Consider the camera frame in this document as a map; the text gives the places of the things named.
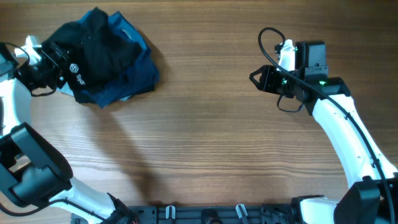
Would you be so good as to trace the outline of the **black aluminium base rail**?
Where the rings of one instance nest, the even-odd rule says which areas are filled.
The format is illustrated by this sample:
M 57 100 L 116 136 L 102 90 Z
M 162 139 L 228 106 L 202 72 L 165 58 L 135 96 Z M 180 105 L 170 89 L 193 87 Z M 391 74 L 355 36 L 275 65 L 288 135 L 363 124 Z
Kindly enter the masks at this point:
M 296 208 L 274 203 L 257 206 L 238 204 L 215 207 L 134 206 L 130 210 L 142 224 L 201 224 L 201 223 L 303 223 Z

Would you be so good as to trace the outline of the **folded black garment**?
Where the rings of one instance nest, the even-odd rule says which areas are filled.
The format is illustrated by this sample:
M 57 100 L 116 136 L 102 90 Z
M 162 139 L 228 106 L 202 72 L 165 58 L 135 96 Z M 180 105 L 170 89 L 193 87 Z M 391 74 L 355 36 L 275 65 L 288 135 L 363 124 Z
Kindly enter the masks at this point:
M 90 95 L 82 93 L 81 91 L 74 91 L 73 96 L 77 103 L 94 103 Z

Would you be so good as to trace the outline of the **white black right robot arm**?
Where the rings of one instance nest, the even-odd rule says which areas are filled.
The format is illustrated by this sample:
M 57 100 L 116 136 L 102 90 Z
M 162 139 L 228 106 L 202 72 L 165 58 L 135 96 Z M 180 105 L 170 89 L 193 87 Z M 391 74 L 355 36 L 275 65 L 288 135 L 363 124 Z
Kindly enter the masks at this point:
M 292 201 L 295 223 L 397 223 L 397 167 L 378 148 L 340 77 L 328 76 L 319 40 L 275 45 L 279 58 L 252 72 L 260 91 L 295 98 L 322 127 L 345 172 L 348 191 L 338 201 L 323 195 Z

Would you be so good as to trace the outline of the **folded light grey garment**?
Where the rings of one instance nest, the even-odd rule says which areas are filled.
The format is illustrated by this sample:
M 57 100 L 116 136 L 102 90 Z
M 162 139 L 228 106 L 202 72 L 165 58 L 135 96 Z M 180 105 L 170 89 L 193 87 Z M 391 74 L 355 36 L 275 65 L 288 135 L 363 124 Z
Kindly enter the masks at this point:
M 61 88 L 57 88 L 57 91 L 69 96 L 74 96 L 74 93 L 72 89 L 69 87 L 68 83 L 64 84 L 64 86 L 62 86 Z

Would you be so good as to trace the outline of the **folded dark navy garment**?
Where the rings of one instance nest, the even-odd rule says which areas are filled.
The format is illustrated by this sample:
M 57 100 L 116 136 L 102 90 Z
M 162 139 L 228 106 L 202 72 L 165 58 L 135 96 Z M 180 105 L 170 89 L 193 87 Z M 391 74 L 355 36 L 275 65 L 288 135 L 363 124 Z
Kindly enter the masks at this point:
M 133 66 L 122 72 L 115 80 L 105 84 L 101 91 L 90 93 L 91 100 L 104 108 L 121 98 L 153 91 L 159 81 L 159 71 L 151 53 L 151 49 L 145 49 Z

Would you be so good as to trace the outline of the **blue polo shirt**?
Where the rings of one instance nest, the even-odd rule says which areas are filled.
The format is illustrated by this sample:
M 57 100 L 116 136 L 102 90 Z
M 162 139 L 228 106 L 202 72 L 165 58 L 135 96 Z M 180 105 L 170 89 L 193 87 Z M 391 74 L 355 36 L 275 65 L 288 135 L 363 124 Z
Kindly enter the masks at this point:
M 87 16 L 88 12 L 78 22 L 82 21 Z M 137 42 L 142 47 L 141 53 L 143 53 L 145 49 L 149 49 L 141 34 L 135 29 L 134 26 L 132 26 L 130 22 L 125 20 L 124 16 L 120 12 L 115 12 L 111 16 L 108 16 L 108 21 L 116 35 L 122 37 L 123 39 L 130 40 L 131 42 Z

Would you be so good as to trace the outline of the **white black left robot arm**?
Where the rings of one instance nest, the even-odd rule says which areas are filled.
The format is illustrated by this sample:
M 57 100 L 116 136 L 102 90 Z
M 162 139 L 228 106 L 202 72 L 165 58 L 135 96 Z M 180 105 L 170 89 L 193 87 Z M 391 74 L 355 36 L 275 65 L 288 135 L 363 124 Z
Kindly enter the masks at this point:
M 88 223 L 138 223 L 122 201 L 74 178 L 65 157 L 29 124 L 31 92 L 20 82 L 6 43 L 1 60 L 1 192 L 36 212 L 54 206 Z

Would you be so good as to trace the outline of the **black polo shirt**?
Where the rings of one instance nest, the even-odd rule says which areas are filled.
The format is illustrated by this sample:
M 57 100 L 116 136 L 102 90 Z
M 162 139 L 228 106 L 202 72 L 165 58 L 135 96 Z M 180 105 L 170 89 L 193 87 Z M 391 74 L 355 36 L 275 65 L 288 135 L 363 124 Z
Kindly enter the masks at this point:
M 61 76 L 73 90 L 100 91 L 117 79 L 138 58 L 142 47 L 116 35 L 108 15 L 97 7 L 82 21 L 67 22 L 42 42 L 42 50 L 59 49 L 67 59 L 60 63 Z

